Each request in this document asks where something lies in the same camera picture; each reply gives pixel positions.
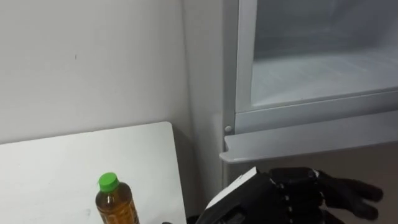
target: plastic bottle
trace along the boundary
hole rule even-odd
[[[130,187],[108,172],[99,178],[95,203],[104,224],[139,224]]]

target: brown liquid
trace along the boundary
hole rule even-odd
[[[130,187],[123,182],[112,192],[98,192],[95,203],[104,224],[139,224]]]

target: robotic hand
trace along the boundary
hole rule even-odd
[[[343,224],[320,208],[340,208],[358,218],[375,220],[378,211],[364,199],[378,202],[381,189],[358,180],[330,177],[305,167],[257,173],[216,204],[207,208],[197,224]]]

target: green bottle cap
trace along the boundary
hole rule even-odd
[[[108,172],[99,178],[99,190],[105,193],[114,191],[119,186],[119,180],[115,173]]]

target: freezer compartment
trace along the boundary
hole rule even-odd
[[[398,1],[258,0],[251,104],[398,88]]]

